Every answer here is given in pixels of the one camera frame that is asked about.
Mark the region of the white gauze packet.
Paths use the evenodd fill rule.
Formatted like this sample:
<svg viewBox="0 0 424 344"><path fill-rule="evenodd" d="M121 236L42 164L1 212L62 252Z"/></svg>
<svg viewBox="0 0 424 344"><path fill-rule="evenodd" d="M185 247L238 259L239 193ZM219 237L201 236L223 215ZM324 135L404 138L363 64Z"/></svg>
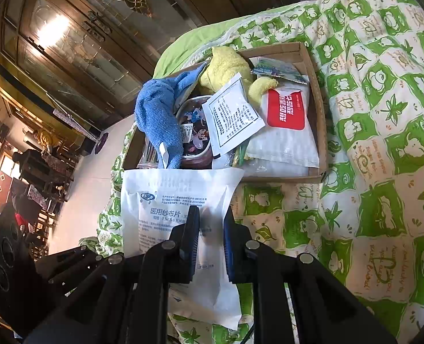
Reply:
<svg viewBox="0 0 424 344"><path fill-rule="evenodd" d="M168 311L196 321L236 329L241 319L238 288L229 281L224 257L223 222L244 173L241 169L131 169L123 173L121 217L123 252L140 255L166 241L187 221L189 208L200 212L193 277L173 283Z"/></svg>

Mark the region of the pink cartoon zip pouch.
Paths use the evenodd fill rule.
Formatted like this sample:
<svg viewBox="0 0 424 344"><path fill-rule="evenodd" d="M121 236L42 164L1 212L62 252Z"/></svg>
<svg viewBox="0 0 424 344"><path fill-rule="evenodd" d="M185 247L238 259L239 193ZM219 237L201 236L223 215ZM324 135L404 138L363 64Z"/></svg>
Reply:
<svg viewBox="0 0 424 344"><path fill-rule="evenodd" d="M187 99L176 114L182 135L182 169L211 167L213 155L210 133L202 108L209 98L209 95L201 95Z"/></svg>

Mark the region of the blue towel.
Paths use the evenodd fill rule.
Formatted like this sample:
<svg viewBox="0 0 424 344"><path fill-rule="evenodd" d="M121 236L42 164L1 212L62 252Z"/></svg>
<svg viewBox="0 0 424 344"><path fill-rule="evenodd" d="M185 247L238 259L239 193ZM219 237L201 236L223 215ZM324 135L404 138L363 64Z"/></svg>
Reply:
<svg viewBox="0 0 424 344"><path fill-rule="evenodd" d="M151 79L143 85L134 109L137 128L153 145L160 169L179 169L183 156L181 128L175 103L193 90L206 64L174 77Z"/></svg>

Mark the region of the beige printed sachet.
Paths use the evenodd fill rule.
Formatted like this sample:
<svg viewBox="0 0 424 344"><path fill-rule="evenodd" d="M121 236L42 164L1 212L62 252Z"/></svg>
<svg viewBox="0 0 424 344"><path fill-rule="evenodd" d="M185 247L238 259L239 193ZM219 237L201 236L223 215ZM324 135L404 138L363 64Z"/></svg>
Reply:
<svg viewBox="0 0 424 344"><path fill-rule="evenodd" d="M259 132L265 122L247 101L240 73L202 106L213 157L222 156Z"/></svg>

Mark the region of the white pouch red label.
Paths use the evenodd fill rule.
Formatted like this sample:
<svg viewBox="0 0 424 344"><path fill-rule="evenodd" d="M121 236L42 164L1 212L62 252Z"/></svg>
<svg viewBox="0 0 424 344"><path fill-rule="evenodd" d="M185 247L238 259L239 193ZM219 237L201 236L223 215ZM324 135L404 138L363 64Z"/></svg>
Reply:
<svg viewBox="0 0 424 344"><path fill-rule="evenodd" d="M308 121L310 87L280 82L262 96L259 115L265 126L249 141L251 159L319 167L319 153Z"/></svg>

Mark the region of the yellow towel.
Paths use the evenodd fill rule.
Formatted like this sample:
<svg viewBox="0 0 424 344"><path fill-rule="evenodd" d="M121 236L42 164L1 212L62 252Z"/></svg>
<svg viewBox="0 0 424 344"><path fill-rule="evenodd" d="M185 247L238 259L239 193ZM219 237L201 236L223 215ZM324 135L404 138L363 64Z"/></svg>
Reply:
<svg viewBox="0 0 424 344"><path fill-rule="evenodd" d="M210 64L200 76L199 85L204 92L218 92L235 75L241 75L248 102L259 108L262 96L279 84L267 76L253 76L248 62L231 47L214 47L212 53Z"/></svg>

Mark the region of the Dole snack bag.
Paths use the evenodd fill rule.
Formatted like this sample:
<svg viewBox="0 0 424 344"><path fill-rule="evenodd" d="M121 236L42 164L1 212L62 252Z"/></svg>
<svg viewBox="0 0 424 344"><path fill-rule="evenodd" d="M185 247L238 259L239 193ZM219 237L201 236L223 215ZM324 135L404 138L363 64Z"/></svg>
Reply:
<svg viewBox="0 0 424 344"><path fill-rule="evenodd" d="M309 78L301 74L291 63L266 57L253 57L249 59L252 64L251 73L257 77L270 77L283 79L301 85L307 85Z"/></svg>

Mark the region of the bag of coloured sticks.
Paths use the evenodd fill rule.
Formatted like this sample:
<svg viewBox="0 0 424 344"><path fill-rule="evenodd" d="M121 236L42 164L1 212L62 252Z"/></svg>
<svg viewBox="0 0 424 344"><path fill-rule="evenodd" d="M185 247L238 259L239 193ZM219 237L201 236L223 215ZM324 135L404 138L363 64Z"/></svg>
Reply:
<svg viewBox="0 0 424 344"><path fill-rule="evenodd" d="M140 161L137 165L138 169L156 169L158 167L157 152L148 138L144 140L144 146Z"/></svg>

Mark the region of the bag of coloured clips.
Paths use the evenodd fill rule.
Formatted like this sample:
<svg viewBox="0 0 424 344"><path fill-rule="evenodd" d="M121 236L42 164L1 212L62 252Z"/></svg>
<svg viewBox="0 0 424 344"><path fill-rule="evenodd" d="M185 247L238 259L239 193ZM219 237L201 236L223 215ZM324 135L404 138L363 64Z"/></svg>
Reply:
<svg viewBox="0 0 424 344"><path fill-rule="evenodd" d="M249 141L250 139L247 139L235 148L235 155L232 163L234 168L241 167L245 162L251 160L247 153Z"/></svg>

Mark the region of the green white patterned quilt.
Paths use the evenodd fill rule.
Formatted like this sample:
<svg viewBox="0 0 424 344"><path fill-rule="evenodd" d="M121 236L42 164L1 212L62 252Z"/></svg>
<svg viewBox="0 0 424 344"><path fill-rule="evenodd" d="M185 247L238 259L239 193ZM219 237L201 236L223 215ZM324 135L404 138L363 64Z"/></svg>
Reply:
<svg viewBox="0 0 424 344"><path fill-rule="evenodd" d="M409 343L424 327L424 10L416 0L307 3L327 175L242 184L235 220L280 254L314 254Z"/></svg>

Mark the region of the shallow cardboard tray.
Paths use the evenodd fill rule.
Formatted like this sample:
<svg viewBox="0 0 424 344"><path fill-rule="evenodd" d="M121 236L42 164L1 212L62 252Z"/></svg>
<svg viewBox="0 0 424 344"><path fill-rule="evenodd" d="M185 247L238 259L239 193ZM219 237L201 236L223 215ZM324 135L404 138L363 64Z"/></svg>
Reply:
<svg viewBox="0 0 424 344"><path fill-rule="evenodd" d="M209 59L143 86L122 166L239 168L248 182L318 183L325 109L300 42L214 47Z"/></svg>

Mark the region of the green bed sheet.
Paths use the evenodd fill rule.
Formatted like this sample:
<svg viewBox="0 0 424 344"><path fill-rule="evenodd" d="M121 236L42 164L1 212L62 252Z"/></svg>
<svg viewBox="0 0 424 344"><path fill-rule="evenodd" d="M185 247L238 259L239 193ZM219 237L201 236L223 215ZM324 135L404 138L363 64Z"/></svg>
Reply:
<svg viewBox="0 0 424 344"><path fill-rule="evenodd" d="M154 69L155 79L194 65L212 55L212 48L248 50L273 44L302 42L310 48L300 16L307 2L269 9L190 30L181 35L161 55Z"/></svg>

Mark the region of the wooden glass door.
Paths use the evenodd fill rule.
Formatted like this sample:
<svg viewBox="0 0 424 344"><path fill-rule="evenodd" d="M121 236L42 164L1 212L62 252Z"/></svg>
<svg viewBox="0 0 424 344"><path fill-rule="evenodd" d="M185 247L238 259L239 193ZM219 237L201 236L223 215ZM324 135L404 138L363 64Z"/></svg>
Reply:
<svg viewBox="0 0 424 344"><path fill-rule="evenodd" d="M0 0L0 53L57 102L104 129L130 115L182 34L303 0Z"/></svg>

